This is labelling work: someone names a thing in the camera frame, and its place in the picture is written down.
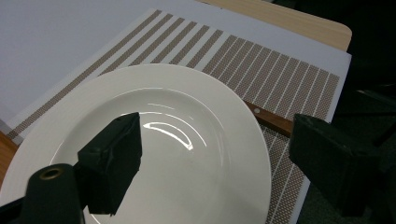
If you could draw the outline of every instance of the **placemat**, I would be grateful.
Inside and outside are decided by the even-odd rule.
[[[325,119],[339,76],[221,30],[151,9],[69,75],[46,103],[10,127],[19,144],[31,127],[75,87],[115,69],[143,63],[171,63],[203,71],[225,83],[242,99],[292,119],[304,113]],[[273,190],[266,223],[289,223],[304,181],[291,163],[289,139],[262,127],[271,160]]]

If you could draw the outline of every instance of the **white plate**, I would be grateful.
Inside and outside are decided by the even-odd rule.
[[[9,166],[0,203],[29,176],[77,151],[111,120],[138,111],[143,157],[118,213],[101,223],[264,223],[271,192],[262,131],[228,87],[190,68],[123,68],[70,92],[29,133]],[[88,223],[96,223],[86,215]]]

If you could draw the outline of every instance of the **wooden table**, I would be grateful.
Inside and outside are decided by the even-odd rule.
[[[200,1],[272,23],[340,50],[347,50],[351,38],[351,32],[345,25],[267,2],[258,0]],[[15,144],[0,134],[0,185],[16,149]]]

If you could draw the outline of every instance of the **striped placemat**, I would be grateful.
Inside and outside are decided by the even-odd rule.
[[[115,69],[143,63],[171,63],[203,71],[241,98],[292,119],[304,113],[325,119],[339,76],[221,30],[151,9],[94,55],[73,78],[7,136],[20,143],[41,116],[81,83]],[[289,139],[262,127],[269,147],[273,191],[266,223],[289,223],[304,175],[289,160]]]

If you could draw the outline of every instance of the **mounting hole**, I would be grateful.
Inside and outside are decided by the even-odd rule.
[[[60,176],[63,172],[64,170],[59,167],[50,168],[48,170],[45,170],[43,173],[41,173],[40,179],[42,180],[54,179]]]

